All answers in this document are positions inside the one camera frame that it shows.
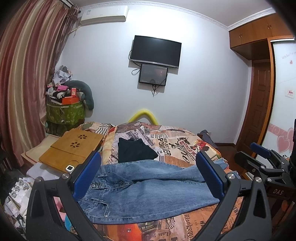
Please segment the grey neck pillow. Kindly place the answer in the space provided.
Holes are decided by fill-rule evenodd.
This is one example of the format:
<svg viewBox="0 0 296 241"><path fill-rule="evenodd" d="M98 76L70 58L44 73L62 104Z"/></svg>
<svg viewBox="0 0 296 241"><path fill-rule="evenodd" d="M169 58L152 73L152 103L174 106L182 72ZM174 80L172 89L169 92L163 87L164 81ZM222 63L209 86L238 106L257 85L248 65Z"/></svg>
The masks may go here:
<svg viewBox="0 0 296 241"><path fill-rule="evenodd" d="M79 99L84 103L85 107L91 111L94 109L94 100L92 96L91 88L83 81L80 80L68 80L63 85L69 88L76 88Z"/></svg>

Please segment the green fabric storage bag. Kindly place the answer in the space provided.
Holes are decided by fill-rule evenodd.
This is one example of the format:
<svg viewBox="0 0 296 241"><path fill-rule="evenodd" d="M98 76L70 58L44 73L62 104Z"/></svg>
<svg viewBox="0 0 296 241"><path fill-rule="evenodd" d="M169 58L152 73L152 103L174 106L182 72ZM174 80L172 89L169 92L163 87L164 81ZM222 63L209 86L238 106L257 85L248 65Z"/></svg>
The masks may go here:
<svg viewBox="0 0 296 241"><path fill-rule="evenodd" d="M46 132L55 136L62 136L85 121L85 108L82 102L69 105L47 103L46 111Z"/></svg>

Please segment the orange red box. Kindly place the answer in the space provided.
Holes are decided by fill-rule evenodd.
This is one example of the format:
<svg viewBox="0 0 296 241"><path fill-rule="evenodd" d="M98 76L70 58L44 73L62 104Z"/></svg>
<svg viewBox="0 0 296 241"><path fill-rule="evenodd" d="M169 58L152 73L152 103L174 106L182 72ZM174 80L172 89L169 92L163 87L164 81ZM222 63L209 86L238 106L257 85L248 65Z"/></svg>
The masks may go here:
<svg viewBox="0 0 296 241"><path fill-rule="evenodd" d="M62 98L62 105L75 104L80 101L79 97L67 96Z"/></svg>

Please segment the white sliding wardrobe door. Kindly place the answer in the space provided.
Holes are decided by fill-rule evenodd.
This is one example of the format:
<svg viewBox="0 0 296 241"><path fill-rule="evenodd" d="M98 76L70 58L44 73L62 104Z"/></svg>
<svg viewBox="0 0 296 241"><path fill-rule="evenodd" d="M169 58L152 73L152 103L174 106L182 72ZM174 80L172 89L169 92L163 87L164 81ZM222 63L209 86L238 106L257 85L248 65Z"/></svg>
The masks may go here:
<svg viewBox="0 0 296 241"><path fill-rule="evenodd" d="M275 89L273 109L262 145L289 156L295 121L295 41L272 41Z"/></svg>

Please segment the yellow foam tube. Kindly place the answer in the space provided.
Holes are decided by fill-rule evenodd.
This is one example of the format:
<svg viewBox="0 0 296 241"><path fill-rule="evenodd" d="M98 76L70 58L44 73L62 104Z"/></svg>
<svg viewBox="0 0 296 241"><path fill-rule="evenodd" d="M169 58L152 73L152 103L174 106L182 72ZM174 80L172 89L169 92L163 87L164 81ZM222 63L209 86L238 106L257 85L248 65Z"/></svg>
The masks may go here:
<svg viewBox="0 0 296 241"><path fill-rule="evenodd" d="M147 117L149 122L152 125L158 125L158 121L156 120L155 116L147 109L141 109L139 111L137 111L130 119L129 119L129 123L137 121L139 119L141 119L143 116Z"/></svg>

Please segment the blue denim jeans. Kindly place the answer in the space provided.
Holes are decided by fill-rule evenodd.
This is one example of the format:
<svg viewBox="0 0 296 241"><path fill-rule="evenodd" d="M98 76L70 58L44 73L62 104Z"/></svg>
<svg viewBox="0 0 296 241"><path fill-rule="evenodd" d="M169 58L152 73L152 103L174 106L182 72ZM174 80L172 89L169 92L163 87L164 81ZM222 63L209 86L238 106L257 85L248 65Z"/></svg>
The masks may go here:
<svg viewBox="0 0 296 241"><path fill-rule="evenodd" d="M123 225L217 204L198 168L142 160L103 165L79 205L92 223Z"/></svg>

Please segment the striped red beige curtain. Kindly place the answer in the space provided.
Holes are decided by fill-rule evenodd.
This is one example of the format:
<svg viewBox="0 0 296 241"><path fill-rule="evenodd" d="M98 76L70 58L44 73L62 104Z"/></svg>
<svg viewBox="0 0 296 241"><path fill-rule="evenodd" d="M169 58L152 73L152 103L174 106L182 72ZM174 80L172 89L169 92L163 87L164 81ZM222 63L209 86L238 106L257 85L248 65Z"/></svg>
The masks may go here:
<svg viewBox="0 0 296 241"><path fill-rule="evenodd" d="M46 86L78 13L62 1L22 1L1 29L1 137L12 167L45 137Z"/></svg>

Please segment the bamboo lap desk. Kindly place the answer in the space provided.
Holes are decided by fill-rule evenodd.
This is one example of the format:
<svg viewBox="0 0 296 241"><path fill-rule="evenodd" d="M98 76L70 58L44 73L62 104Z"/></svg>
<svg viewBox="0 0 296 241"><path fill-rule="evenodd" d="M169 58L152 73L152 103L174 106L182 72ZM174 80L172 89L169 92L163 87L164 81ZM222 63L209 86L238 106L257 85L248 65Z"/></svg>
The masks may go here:
<svg viewBox="0 0 296 241"><path fill-rule="evenodd" d="M58 171L67 172L65 169L68 165L76 168L83 164L102 139L101 134L72 129L52 144L39 161Z"/></svg>

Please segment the dark blue cloth at bedside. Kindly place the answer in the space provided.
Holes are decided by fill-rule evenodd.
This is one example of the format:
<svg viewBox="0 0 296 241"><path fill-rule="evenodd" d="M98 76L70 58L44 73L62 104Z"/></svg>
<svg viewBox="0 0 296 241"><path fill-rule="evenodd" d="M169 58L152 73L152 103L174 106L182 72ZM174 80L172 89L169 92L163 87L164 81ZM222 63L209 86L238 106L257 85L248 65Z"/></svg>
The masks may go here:
<svg viewBox="0 0 296 241"><path fill-rule="evenodd" d="M213 148L218 149L218 146L213 142L210 137L210 133L207 130L202 130L200 133L197 134L199 138L201 138L204 142L210 144Z"/></svg>

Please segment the black folded garment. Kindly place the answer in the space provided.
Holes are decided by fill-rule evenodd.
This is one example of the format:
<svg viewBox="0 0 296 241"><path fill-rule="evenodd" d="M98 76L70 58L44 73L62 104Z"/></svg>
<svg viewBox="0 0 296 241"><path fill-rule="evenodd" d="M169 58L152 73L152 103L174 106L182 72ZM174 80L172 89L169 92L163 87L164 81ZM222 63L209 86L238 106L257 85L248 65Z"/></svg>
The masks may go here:
<svg viewBox="0 0 296 241"><path fill-rule="evenodd" d="M154 160L158 154L142 139L126 140L119 138L118 142L118 162L133 162L141 160Z"/></svg>

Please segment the brown wooden door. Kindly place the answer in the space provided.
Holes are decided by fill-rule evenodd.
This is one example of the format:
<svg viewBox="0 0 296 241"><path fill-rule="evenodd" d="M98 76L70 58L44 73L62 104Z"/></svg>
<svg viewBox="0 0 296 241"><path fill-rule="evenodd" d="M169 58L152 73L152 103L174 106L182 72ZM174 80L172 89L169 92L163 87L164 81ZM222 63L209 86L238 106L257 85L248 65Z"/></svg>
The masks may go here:
<svg viewBox="0 0 296 241"><path fill-rule="evenodd" d="M253 155L250 144L258 142L267 113L270 94L270 62L252 62L251 85L247 110L236 150Z"/></svg>

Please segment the small black wall monitor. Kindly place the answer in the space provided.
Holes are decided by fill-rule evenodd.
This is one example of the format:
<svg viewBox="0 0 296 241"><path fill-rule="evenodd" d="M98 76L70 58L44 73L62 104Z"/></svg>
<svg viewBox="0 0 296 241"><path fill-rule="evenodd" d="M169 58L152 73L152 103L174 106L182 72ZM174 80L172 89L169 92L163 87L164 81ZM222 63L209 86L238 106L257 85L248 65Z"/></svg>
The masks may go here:
<svg viewBox="0 0 296 241"><path fill-rule="evenodd" d="M167 67L144 63L140 68L138 82L156 86L165 86L167 76Z"/></svg>

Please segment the wooden wardrobe cabinet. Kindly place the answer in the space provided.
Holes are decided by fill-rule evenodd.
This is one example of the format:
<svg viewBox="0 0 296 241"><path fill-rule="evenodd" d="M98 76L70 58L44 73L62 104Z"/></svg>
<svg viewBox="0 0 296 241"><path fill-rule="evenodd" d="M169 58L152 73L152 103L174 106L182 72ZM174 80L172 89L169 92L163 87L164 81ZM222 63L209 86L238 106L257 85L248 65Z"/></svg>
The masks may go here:
<svg viewBox="0 0 296 241"><path fill-rule="evenodd" d="M291 34L280 15L272 14L230 30L230 49L247 60L268 59L267 39Z"/></svg>

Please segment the black wall television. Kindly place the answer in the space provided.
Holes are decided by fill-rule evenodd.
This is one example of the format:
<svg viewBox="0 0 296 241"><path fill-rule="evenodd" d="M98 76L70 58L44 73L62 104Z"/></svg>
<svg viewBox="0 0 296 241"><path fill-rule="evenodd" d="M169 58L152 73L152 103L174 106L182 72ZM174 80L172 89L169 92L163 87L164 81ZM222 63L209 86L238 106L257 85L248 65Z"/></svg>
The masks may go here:
<svg viewBox="0 0 296 241"><path fill-rule="evenodd" d="M178 68L181 47L179 42L135 35L130 60Z"/></svg>

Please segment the printed patchwork bed blanket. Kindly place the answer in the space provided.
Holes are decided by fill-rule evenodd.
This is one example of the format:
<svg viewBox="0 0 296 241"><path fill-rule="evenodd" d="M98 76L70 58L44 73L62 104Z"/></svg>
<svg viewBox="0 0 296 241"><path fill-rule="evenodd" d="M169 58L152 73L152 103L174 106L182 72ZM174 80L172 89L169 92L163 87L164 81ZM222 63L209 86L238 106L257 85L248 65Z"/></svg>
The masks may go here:
<svg viewBox="0 0 296 241"><path fill-rule="evenodd" d="M100 167L119 163L118 142L119 138L124 138L126 140L142 139L158 154L155 161L187 168L196 166L197 154L205 151L224 172L230 172L227 161L222 158L217 149L183 128L134 122L110 127L103 135ZM192 240L217 205L218 203L155 221L123 225L92 224L104 240Z"/></svg>

